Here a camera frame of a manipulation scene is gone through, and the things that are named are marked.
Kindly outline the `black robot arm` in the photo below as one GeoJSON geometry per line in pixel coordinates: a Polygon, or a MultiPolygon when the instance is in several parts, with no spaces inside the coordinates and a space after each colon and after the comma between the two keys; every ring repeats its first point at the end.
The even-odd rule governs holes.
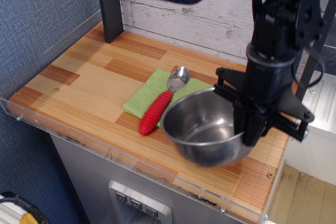
{"type": "Polygon", "coordinates": [[[314,116],[292,85],[303,51],[325,67],[311,47],[325,26],[320,0],[253,0],[253,19],[245,72],[218,68],[214,91],[232,101],[234,132],[246,146],[256,145],[272,127],[303,140],[314,116]]]}

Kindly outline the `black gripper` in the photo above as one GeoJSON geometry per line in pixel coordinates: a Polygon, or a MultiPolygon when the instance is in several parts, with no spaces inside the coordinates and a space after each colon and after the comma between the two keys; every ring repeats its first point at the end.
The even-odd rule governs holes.
{"type": "Polygon", "coordinates": [[[263,56],[247,46],[245,72],[218,68],[215,93],[233,103],[234,132],[244,132],[244,144],[254,147],[275,127],[303,141],[314,115],[292,90],[302,50],[288,50],[281,59],[263,56]]]}

